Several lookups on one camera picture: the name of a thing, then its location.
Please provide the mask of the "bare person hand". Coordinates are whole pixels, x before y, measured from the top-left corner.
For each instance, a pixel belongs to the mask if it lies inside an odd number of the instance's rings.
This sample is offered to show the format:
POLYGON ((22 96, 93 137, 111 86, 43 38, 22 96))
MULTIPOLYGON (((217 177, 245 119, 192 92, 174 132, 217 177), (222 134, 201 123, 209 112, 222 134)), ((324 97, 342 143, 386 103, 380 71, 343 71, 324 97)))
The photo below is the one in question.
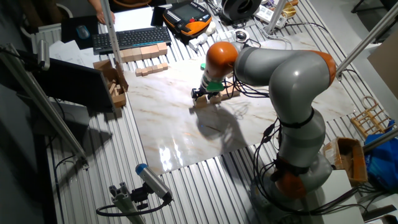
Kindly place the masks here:
MULTIPOLYGON (((111 16, 112 16, 112 20, 113 20, 113 22, 115 22, 115 15, 114 15, 114 13, 113 12, 111 12, 111 16)), ((103 11, 97 11, 96 12, 96 17, 97 17, 97 20, 99 21, 99 23, 101 23, 101 24, 105 24, 106 23, 106 20, 105 20, 105 16, 104 16, 104 14, 103 14, 103 11)))

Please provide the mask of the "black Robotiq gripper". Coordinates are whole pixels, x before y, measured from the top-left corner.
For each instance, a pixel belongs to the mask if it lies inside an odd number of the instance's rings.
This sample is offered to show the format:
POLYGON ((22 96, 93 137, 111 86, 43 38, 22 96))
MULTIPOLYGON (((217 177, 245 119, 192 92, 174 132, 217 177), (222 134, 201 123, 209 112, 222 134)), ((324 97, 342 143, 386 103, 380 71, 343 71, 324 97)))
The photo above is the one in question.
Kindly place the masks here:
POLYGON ((191 90, 192 99, 197 99, 199 96, 203 96, 203 95, 206 99, 208 99, 208 95, 213 96, 214 93, 207 91, 206 88, 203 86, 200 86, 199 89, 193 88, 191 90))

